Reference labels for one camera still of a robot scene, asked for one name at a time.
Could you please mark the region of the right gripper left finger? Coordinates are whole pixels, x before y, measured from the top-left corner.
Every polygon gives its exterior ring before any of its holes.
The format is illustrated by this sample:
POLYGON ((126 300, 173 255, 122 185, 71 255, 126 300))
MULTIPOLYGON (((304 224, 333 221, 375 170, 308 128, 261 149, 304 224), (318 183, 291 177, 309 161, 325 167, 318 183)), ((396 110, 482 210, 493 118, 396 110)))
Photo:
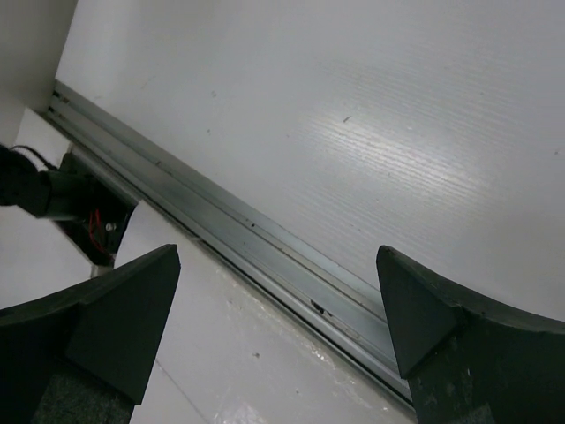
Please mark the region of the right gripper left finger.
POLYGON ((1 312, 3 423, 127 423, 145 395, 180 275, 168 244, 1 312))

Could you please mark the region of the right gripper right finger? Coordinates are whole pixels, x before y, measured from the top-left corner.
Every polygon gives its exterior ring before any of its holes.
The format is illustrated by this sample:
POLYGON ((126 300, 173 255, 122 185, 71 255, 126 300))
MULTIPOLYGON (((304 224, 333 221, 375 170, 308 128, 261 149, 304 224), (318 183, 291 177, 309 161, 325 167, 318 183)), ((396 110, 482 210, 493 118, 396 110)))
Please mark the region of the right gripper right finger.
POLYGON ((562 423, 564 324, 376 256, 400 376, 420 423, 562 423))

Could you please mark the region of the aluminium front rail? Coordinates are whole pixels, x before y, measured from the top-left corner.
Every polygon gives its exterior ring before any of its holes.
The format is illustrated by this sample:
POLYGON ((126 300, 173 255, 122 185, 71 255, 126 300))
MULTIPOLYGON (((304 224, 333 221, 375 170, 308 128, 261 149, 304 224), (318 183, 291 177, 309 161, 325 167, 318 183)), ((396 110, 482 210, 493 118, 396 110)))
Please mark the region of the aluminium front rail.
POLYGON ((48 118, 113 179, 197 235, 351 365, 411 402, 377 289, 62 82, 48 118))

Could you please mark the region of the white taped cover plate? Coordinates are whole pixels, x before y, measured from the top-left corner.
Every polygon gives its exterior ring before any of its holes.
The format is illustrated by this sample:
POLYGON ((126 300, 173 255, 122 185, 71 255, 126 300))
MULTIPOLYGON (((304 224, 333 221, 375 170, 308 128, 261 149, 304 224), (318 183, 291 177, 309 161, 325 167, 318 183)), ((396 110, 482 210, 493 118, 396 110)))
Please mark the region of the white taped cover plate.
POLYGON ((414 414, 158 211, 133 211, 116 263, 165 244, 181 262, 135 423, 412 423, 414 414))

